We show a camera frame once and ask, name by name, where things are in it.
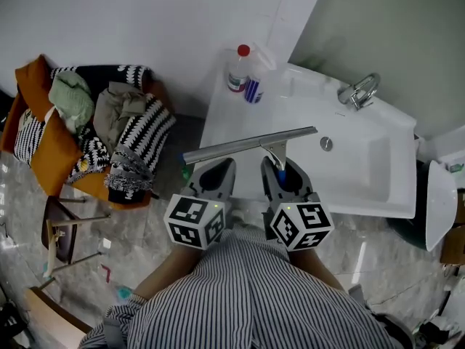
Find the black white zigzag blanket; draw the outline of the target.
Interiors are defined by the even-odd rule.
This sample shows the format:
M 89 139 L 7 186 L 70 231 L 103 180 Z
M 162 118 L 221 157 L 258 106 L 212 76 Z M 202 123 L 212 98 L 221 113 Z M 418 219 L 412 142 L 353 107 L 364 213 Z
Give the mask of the black white zigzag blanket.
M 153 72 L 143 65 L 63 67 L 52 70 L 52 81 L 62 71 L 74 71 L 86 81 L 92 93 L 94 106 L 97 104 L 99 94 L 108 87 L 110 81 L 130 84 L 145 94 L 147 98 L 145 113 L 129 119 L 118 144 L 134 151 L 146 163 L 153 173 L 154 182 L 158 159 L 176 119 L 167 107 L 164 95 L 156 94 L 163 88 L 155 80 Z M 93 196 L 101 196 L 108 200 L 105 177 L 110 173 L 112 155 L 108 153 L 104 143 L 97 136 L 93 119 L 94 115 L 78 134 L 73 135 L 83 154 L 74 165 L 66 183 L 81 184 L 85 179 L 95 178 L 97 183 L 86 186 L 83 190 Z

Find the white vanity table with sink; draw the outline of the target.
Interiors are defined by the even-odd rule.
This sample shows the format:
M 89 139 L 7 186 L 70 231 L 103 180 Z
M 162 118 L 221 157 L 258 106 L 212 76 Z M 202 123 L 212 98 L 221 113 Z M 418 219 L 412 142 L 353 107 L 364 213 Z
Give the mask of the white vanity table with sink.
M 340 81 L 281 64 L 256 104 L 226 85 L 233 52 L 217 73 L 203 129 L 206 147 L 313 126 L 290 140 L 287 155 L 334 213 L 412 218 L 416 211 L 415 119 L 372 97 L 359 111 L 339 102 Z

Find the black white striped cushion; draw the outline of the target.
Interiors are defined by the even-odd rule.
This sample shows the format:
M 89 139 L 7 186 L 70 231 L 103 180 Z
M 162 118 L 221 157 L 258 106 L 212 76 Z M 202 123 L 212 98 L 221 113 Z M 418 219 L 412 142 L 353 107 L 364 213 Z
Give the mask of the black white striped cushion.
M 30 108 L 21 115 L 13 153 L 18 161 L 26 163 L 28 166 L 31 165 L 32 157 L 39 146 L 45 126 L 46 122 L 39 121 L 32 114 Z

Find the pale green blanket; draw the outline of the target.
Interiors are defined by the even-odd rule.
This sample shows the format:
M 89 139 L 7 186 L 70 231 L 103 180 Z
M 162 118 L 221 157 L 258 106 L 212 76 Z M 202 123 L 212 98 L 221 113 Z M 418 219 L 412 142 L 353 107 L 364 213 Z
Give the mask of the pale green blanket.
M 49 101 L 72 135 L 78 134 L 94 115 L 91 90 L 86 81 L 74 71 L 62 71 L 54 77 Z

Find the person's striped shirt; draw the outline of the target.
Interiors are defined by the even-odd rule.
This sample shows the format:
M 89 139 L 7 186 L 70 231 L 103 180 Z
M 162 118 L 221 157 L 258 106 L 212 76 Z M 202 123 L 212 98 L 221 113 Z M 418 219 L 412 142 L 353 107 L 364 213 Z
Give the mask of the person's striped shirt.
M 153 297 L 110 307 L 79 349 L 395 349 L 369 309 L 293 266 L 253 226 L 223 232 Z

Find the white-topped dark green stand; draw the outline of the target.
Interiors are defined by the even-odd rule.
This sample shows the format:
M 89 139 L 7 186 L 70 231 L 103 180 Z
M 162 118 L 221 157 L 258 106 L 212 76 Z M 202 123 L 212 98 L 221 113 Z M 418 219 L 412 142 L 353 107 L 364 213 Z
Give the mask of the white-topped dark green stand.
M 388 218 L 387 223 L 404 241 L 430 252 L 453 227 L 457 201 L 453 175 L 436 161 L 417 161 L 415 216 Z

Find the person's left forearm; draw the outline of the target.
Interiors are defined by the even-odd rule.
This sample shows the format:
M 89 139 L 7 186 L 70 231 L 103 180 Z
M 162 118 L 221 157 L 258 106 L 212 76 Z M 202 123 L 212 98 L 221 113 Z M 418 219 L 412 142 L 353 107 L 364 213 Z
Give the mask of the person's left forearm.
M 157 293 L 188 275 L 198 264 L 203 251 L 176 245 L 169 256 L 133 291 L 133 294 L 149 300 Z

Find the blue-handled metal squeegee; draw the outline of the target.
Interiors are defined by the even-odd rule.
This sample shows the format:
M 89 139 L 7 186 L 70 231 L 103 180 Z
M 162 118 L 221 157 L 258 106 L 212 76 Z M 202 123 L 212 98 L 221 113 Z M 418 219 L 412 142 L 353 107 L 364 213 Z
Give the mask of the blue-handled metal squeegee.
M 275 132 L 267 135 L 250 137 L 242 140 L 232 141 L 229 143 L 222 143 L 205 148 L 200 148 L 196 151 L 183 153 L 182 160 L 186 165 L 197 164 L 202 161 L 216 159 L 241 151 L 247 151 L 254 148 L 263 148 L 272 157 L 274 166 L 278 171 L 278 182 L 284 183 L 286 181 L 287 142 L 294 138 L 303 137 L 306 135 L 313 135 L 317 132 L 318 130 L 315 127 L 304 127 L 283 132 Z

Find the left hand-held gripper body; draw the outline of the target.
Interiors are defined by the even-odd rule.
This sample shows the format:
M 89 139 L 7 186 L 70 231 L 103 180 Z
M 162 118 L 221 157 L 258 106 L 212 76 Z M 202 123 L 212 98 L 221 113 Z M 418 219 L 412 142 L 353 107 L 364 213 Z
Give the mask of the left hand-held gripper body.
M 226 228 L 229 198 L 195 197 L 187 185 L 171 197 L 163 221 L 170 239 L 196 249 L 206 250 Z

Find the cardboard box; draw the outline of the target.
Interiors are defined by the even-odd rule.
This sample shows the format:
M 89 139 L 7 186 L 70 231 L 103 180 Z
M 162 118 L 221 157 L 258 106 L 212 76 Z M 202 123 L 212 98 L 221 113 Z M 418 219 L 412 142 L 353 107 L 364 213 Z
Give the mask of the cardboard box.
M 440 257 L 442 264 L 465 265 L 465 225 L 448 231 Z
M 455 224 L 465 225 L 465 189 L 458 190 Z

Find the orange cushion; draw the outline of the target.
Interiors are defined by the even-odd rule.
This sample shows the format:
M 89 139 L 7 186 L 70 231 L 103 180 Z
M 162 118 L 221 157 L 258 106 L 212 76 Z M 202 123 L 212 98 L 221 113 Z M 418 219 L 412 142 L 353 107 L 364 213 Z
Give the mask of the orange cushion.
M 48 196 L 59 196 L 76 162 L 81 158 L 72 134 L 53 110 L 41 141 L 31 159 L 31 169 Z
M 52 86 L 51 68 L 43 55 L 15 70 L 17 104 L 20 114 L 28 108 L 39 121 L 44 121 L 52 108 L 49 91 Z

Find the grey fringed throw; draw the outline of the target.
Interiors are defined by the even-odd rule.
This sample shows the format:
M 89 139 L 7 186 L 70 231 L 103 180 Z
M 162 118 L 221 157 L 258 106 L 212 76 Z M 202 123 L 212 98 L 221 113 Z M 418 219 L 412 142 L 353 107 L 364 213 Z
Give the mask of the grey fringed throw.
M 110 173 L 105 177 L 108 200 L 116 204 L 143 202 L 152 190 L 153 173 L 131 149 L 118 144 L 110 159 Z

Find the chrome faucet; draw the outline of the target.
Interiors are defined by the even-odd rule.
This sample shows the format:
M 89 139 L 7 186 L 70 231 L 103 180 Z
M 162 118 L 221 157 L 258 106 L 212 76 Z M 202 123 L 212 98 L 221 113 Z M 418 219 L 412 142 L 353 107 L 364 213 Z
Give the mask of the chrome faucet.
M 356 111 L 365 107 L 365 104 L 377 93 L 381 77 L 378 73 L 370 73 L 355 84 L 338 90 L 338 100 L 341 104 L 351 104 Z

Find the grey-beige garment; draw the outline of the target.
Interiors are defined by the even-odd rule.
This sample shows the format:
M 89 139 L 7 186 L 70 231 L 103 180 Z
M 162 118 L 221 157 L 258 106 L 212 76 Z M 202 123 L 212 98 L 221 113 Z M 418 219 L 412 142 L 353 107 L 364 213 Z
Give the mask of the grey-beige garment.
M 147 98 L 140 89 L 121 82 L 110 81 L 108 87 L 99 94 L 93 125 L 110 155 L 129 119 L 143 115 L 146 103 Z

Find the person's right forearm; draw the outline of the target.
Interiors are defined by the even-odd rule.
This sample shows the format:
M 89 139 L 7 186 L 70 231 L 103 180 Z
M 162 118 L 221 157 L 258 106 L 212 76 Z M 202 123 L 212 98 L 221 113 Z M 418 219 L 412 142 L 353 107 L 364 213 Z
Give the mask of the person's right forearm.
M 322 263 L 314 249 L 288 252 L 290 263 L 304 272 L 318 278 L 323 283 L 344 292 L 344 287 Z

